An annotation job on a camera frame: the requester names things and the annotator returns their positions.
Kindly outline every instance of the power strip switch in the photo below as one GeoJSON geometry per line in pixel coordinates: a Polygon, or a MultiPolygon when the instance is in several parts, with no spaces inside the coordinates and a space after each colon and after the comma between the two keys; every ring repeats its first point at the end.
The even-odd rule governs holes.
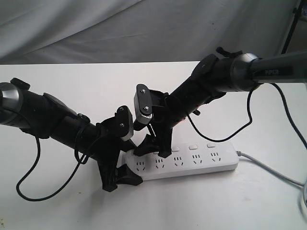
{"type": "Polygon", "coordinates": [[[187,143],[172,147],[172,154],[161,158],[157,152],[138,157],[126,153],[126,164],[143,180],[234,170],[238,155],[230,142],[187,143]]]}

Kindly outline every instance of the power strip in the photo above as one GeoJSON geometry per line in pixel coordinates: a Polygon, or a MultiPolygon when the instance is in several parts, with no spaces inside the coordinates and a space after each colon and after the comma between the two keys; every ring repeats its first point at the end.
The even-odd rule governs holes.
{"type": "Polygon", "coordinates": [[[157,152],[138,157],[133,151],[128,151],[125,161],[146,181],[234,170],[239,158],[230,142],[201,142],[173,146],[172,154],[166,159],[159,157],[157,152]]]}

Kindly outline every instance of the power cord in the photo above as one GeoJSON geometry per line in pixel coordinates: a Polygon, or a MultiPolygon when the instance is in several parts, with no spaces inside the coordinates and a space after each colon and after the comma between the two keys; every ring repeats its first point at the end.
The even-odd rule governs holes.
{"type": "MultiPolygon", "coordinates": [[[[272,86],[274,86],[277,91],[279,92],[281,98],[282,98],[282,102],[283,102],[283,107],[284,107],[284,110],[286,112],[286,115],[287,115],[287,118],[292,126],[292,128],[294,129],[295,133],[298,135],[298,137],[300,138],[300,140],[302,141],[304,147],[306,148],[307,150],[307,142],[306,140],[304,139],[303,135],[301,134],[301,132],[298,130],[298,128],[296,127],[291,115],[290,115],[290,112],[289,112],[289,108],[288,108],[288,105],[287,105],[287,101],[286,101],[286,98],[284,96],[284,93],[282,91],[282,89],[275,83],[271,83],[272,86]]],[[[191,120],[190,116],[188,115],[188,119],[191,123],[191,125],[193,126],[193,128],[195,129],[195,131],[203,138],[209,140],[209,141],[212,141],[212,142],[223,142],[223,141],[226,141],[226,140],[229,140],[230,138],[232,138],[233,136],[235,136],[238,132],[240,132],[242,129],[246,128],[247,126],[249,126],[251,123],[252,123],[252,116],[251,116],[251,113],[250,113],[250,98],[251,98],[251,95],[253,93],[253,91],[255,90],[256,88],[253,88],[249,94],[248,94],[248,99],[247,99],[247,112],[248,112],[248,117],[249,117],[249,122],[246,123],[244,126],[242,126],[240,129],[238,129],[235,133],[233,133],[232,135],[230,135],[229,137],[225,138],[225,139],[222,139],[222,140],[214,140],[214,139],[211,139],[211,138],[208,138],[206,136],[204,136],[197,128],[196,126],[194,125],[193,121],[191,120]]],[[[288,181],[290,183],[293,183],[297,186],[300,186],[300,187],[303,187],[303,200],[304,200],[304,204],[307,208],[307,180],[305,183],[301,183],[299,181],[296,181],[296,180],[293,180],[283,174],[281,174],[280,172],[270,168],[269,166],[267,166],[266,164],[260,162],[259,160],[245,154],[245,153],[242,153],[241,151],[237,151],[236,152],[237,155],[240,157],[245,157],[245,158],[248,158],[249,160],[251,160],[252,162],[254,162],[255,164],[257,164],[258,166],[264,168],[265,170],[267,170],[268,172],[270,172],[271,174],[277,176],[278,178],[282,179],[282,180],[285,180],[285,181],[288,181]]]]}
{"type": "Polygon", "coordinates": [[[78,161],[78,164],[77,166],[75,167],[75,169],[73,170],[72,174],[70,175],[70,177],[68,178],[68,180],[57,190],[55,191],[54,193],[52,193],[51,195],[48,195],[46,197],[43,197],[43,198],[29,198],[27,196],[25,196],[21,191],[20,191],[20,185],[21,183],[30,175],[30,173],[35,169],[35,167],[37,166],[38,164],[38,161],[40,159],[40,153],[41,153],[41,148],[40,148],[40,141],[39,141],[39,138],[38,138],[38,135],[36,133],[36,130],[34,129],[34,127],[32,126],[31,122],[21,113],[19,113],[18,111],[15,111],[13,109],[10,109],[10,108],[7,108],[7,107],[0,107],[0,110],[7,110],[7,111],[10,111],[12,113],[15,113],[17,115],[19,115],[20,117],[22,117],[24,119],[24,121],[29,125],[29,127],[31,128],[32,130],[32,133],[33,133],[33,136],[35,137],[35,140],[36,140],[36,145],[37,145],[37,155],[36,155],[36,159],[34,161],[34,164],[32,165],[32,167],[29,169],[29,171],[27,171],[27,173],[18,181],[17,185],[16,185],[16,191],[18,193],[18,195],[27,200],[27,201],[43,201],[43,200],[48,200],[52,197],[54,197],[56,194],[58,194],[60,191],[63,190],[63,188],[66,187],[66,185],[71,181],[71,179],[73,178],[73,176],[76,174],[80,164],[82,164],[83,162],[83,159],[85,158],[85,154],[83,154],[80,158],[80,161],[78,161]]]}

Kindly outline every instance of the white cable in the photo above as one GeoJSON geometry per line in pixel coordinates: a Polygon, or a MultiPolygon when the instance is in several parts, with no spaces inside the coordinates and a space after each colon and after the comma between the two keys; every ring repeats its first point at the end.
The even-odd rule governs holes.
{"type": "Polygon", "coordinates": [[[248,158],[249,160],[251,160],[252,162],[254,162],[255,164],[257,164],[258,166],[260,166],[261,168],[264,168],[265,170],[267,170],[268,172],[270,172],[271,174],[275,175],[276,177],[278,177],[279,179],[288,181],[290,183],[293,183],[297,186],[303,187],[302,193],[303,193],[303,200],[304,200],[304,204],[307,208],[307,181],[305,183],[301,183],[299,181],[296,181],[294,179],[291,179],[290,177],[287,177],[283,174],[281,174],[280,172],[277,172],[276,170],[272,169],[271,167],[267,166],[266,164],[260,162],[259,160],[245,154],[242,153],[241,151],[236,151],[237,155],[239,157],[245,157],[248,158]]]}

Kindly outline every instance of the white table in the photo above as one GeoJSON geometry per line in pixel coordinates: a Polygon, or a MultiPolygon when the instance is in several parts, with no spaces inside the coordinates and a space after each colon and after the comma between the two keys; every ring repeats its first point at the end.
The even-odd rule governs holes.
{"type": "MultiPolygon", "coordinates": [[[[138,83],[172,92],[196,62],[0,66],[0,80],[18,77],[31,91],[48,92],[93,123],[113,116],[126,104],[133,112],[138,83]]],[[[303,84],[282,85],[290,112],[307,137],[307,92],[303,84]]],[[[212,138],[224,138],[244,124],[247,93],[228,93],[192,116],[212,138]]],[[[307,152],[290,127],[278,92],[261,86],[252,96],[254,123],[232,139],[250,154],[300,181],[307,176],[307,152]]],[[[145,131],[136,132],[139,144],[145,131]]],[[[96,162],[80,167],[71,183],[44,202],[21,199],[15,184],[35,157],[35,140],[16,128],[0,126],[0,229],[6,230],[305,230],[307,220],[297,203],[300,191],[249,161],[234,172],[170,178],[102,190],[96,162]]],[[[174,128],[173,143],[201,140],[186,120],[174,128]]],[[[43,197],[68,178],[76,160],[73,150],[42,140],[42,157],[22,185],[30,197],[43,197]]]]}

